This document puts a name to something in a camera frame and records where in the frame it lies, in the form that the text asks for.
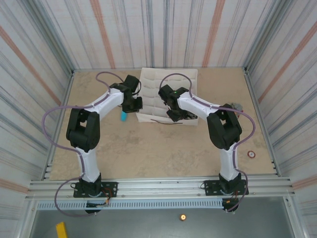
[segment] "small red ring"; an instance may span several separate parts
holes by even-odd
[[[248,157],[249,157],[249,158],[251,158],[251,159],[253,159],[253,158],[255,158],[255,157],[256,157],[256,154],[254,153],[254,151],[249,150],[249,151],[248,151]]]

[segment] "black mounting plate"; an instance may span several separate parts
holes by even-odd
[[[243,195],[244,189],[245,189],[246,181],[244,179],[240,180],[238,185],[235,187],[235,191],[238,191],[238,195]],[[226,194],[222,191],[220,187],[220,181],[219,180],[206,180],[204,181],[204,188],[206,196],[221,196],[221,195],[232,195]]]
[[[101,182],[101,187],[106,187],[111,190],[111,195],[108,189],[104,189],[105,193],[109,198],[111,197],[117,197],[117,192],[118,192],[118,182]],[[74,189],[74,197],[92,197],[88,194],[82,194],[80,193],[80,182],[77,182],[75,184],[75,189]],[[101,191],[100,194],[97,197],[104,197],[106,198],[106,195]]]

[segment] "metal grate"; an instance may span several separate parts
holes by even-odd
[[[103,203],[104,201],[93,201],[93,203]],[[96,208],[86,208],[87,201],[71,200],[57,203],[62,210],[95,210]],[[110,205],[98,207],[98,209],[110,210],[130,210],[130,209],[175,209],[175,208],[223,208],[221,198],[204,199],[151,199],[151,200],[110,200]],[[38,210],[55,210],[54,201],[41,201]]]

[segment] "striped wall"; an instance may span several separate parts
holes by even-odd
[[[292,1],[251,81],[280,172],[317,237],[317,1]]]
[[[44,112],[63,99],[68,73],[22,0],[0,1],[0,237],[13,237],[32,179],[40,179],[50,148]],[[47,128],[52,135],[58,114]]]
[[[35,0],[76,69],[243,66],[274,0]]]

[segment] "wooden table surface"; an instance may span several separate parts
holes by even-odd
[[[123,79],[128,74],[140,77],[140,70],[111,70]],[[106,91],[95,80],[98,72],[77,72],[68,105],[86,105]],[[101,75],[109,84],[114,76]],[[215,104],[239,103],[257,125],[254,136],[238,147],[238,166],[248,174],[269,174],[274,169],[256,117],[254,106],[241,68],[199,68],[198,96]],[[66,128],[70,110],[66,111],[58,143],[70,146]],[[97,160],[103,178],[132,179],[186,176],[215,176],[220,171],[219,150],[211,143],[207,124],[198,126],[139,123],[135,114],[120,120],[121,108],[115,108],[101,121],[101,138]],[[240,139],[252,130],[252,124],[240,116]],[[256,157],[250,159],[248,151]],[[75,153],[57,148],[50,180],[70,179],[80,175]]]

